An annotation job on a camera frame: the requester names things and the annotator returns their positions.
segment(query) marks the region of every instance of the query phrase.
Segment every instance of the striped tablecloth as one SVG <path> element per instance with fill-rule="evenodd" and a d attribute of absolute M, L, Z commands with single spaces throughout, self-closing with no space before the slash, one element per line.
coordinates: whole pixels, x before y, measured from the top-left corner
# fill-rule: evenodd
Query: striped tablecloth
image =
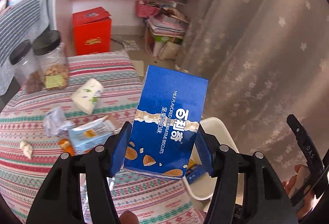
<path fill-rule="evenodd" d="M 134 119 L 141 82 L 125 51 L 69 58 L 70 85 L 57 91 L 26 94 L 19 91 L 0 114 L 0 193 L 25 223 L 33 199 L 50 168 L 63 152 L 60 137 L 47 137 L 42 121 L 46 112 L 61 106 L 77 125 L 114 113 L 119 123 Z M 104 86 L 93 115 L 80 111 L 70 99 L 89 78 Z M 21 140 L 34 148 L 29 160 L 19 149 Z M 85 191 L 82 188 L 82 199 Z M 131 210 L 142 224 L 202 223 L 181 181 L 169 181 L 120 171 L 112 191 L 118 213 Z M 86 222 L 91 223 L 88 211 Z"/>

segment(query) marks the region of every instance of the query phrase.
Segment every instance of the yellow label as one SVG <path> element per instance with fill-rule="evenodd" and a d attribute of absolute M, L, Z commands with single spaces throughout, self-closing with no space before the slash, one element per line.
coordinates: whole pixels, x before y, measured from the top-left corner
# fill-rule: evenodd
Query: yellow label
<path fill-rule="evenodd" d="M 94 38 L 94 39 L 89 39 L 85 41 L 85 45 L 91 46 L 94 44 L 99 44 L 102 42 L 102 39 L 100 37 Z"/>
<path fill-rule="evenodd" d="M 86 136 L 87 138 L 92 138 L 92 137 L 95 137 L 95 136 L 96 136 L 96 133 L 94 132 L 94 130 L 89 129 L 89 130 L 87 130 L 87 131 L 85 132 L 85 136 Z"/>
<path fill-rule="evenodd" d="M 45 87 L 46 88 L 57 88 L 64 86 L 64 79 L 63 76 L 60 74 L 46 76 Z"/>

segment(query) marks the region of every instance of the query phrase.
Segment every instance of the orange object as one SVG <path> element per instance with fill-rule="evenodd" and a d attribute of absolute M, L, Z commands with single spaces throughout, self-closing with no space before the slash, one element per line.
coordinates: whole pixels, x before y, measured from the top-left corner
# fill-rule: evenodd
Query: orange object
<path fill-rule="evenodd" d="M 75 151 L 69 140 L 62 139 L 58 144 L 63 149 L 63 151 L 69 153 L 71 156 L 75 155 Z"/>
<path fill-rule="evenodd" d="M 110 51 L 112 20 L 102 7 L 73 14 L 72 25 L 77 55 Z"/>

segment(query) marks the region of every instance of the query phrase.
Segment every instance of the curtain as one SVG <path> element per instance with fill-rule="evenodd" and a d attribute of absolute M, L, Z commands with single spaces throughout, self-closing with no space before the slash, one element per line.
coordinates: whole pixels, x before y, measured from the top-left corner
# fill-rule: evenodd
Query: curtain
<path fill-rule="evenodd" d="M 199 0 L 176 65 L 209 80 L 204 117 L 221 119 L 241 153 L 263 152 L 282 180 L 306 163 L 289 114 L 321 157 L 328 150 L 326 0 Z"/>

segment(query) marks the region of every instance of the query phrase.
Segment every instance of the nuts in jar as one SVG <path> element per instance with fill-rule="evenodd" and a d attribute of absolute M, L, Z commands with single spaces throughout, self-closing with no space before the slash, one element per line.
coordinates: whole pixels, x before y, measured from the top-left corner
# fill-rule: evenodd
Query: nuts in jar
<path fill-rule="evenodd" d="M 67 65 L 55 64 L 50 66 L 44 74 L 44 85 L 47 90 L 61 89 L 68 85 L 69 71 Z"/>
<path fill-rule="evenodd" d="M 26 93 L 32 94 L 38 92 L 42 90 L 42 87 L 43 87 L 43 82 L 41 80 L 39 73 L 37 71 L 31 73 L 26 81 L 26 87 L 25 87 Z"/>

